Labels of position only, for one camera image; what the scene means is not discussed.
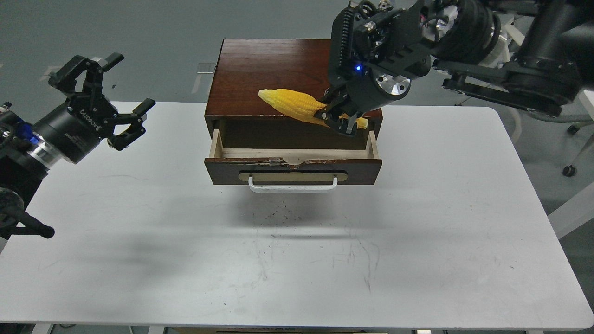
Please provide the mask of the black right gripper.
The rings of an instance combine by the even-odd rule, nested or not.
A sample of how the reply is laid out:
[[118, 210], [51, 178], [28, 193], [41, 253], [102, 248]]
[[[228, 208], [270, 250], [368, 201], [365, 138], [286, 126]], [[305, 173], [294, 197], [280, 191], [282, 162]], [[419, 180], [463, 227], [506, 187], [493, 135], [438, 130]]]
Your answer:
[[369, 97], [371, 77], [328, 77], [329, 90], [319, 100], [323, 104], [314, 113], [314, 120], [332, 122], [340, 135], [354, 137], [358, 129], [357, 117], [372, 110]]

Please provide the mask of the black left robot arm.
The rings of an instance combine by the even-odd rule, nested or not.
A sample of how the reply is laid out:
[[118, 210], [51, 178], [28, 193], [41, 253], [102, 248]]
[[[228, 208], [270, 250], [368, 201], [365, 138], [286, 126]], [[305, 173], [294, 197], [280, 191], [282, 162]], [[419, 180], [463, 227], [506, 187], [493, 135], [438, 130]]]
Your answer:
[[121, 151], [146, 133], [144, 121], [155, 105], [147, 98], [129, 114], [120, 114], [103, 93], [106, 72], [123, 60], [74, 56], [48, 83], [65, 95], [65, 102], [36, 123], [25, 122], [1, 105], [0, 213], [1, 237], [37, 235], [51, 238], [53, 227], [27, 213], [27, 207], [49, 169], [59, 160], [79, 163], [102, 140]]

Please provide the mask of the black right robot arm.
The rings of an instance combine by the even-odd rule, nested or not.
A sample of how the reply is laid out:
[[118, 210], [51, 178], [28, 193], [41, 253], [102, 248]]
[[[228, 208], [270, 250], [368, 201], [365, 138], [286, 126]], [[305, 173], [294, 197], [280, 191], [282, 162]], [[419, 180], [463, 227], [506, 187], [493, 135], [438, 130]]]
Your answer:
[[[498, 13], [533, 21], [510, 60], [484, 65], [503, 36]], [[450, 75], [444, 89], [550, 117], [593, 88], [591, 0], [361, 0], [335, 18], [330, 41], [329, 89], [314, 116], [350, 137], [430, 69]]]

